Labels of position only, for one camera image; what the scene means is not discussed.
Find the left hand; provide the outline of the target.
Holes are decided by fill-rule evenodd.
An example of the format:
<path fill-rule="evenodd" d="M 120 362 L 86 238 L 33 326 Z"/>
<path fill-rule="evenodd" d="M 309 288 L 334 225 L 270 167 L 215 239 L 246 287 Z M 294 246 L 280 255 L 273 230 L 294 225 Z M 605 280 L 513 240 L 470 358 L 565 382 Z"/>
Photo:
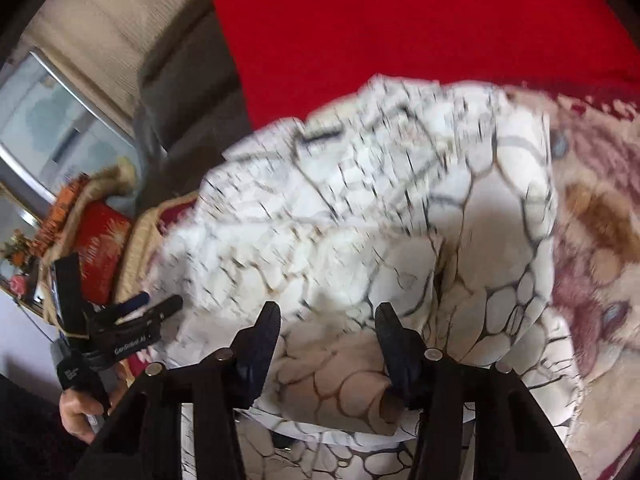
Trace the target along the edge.
<path fill-rule="evenodd" d="M 113 366 L 112 371 L 117 377 L 117 382 L 110 393 L 110 411 L 116 408 L 128 389 L 126 368 L 117 363 Z M 82 442 L 90 444 L 96 434 L 88 421 L 88 416 L 102 415 L 104 409 L 101 403 L 86 392 L 69 388 L 61 394 L 58 408 L 64 429 Z"/>

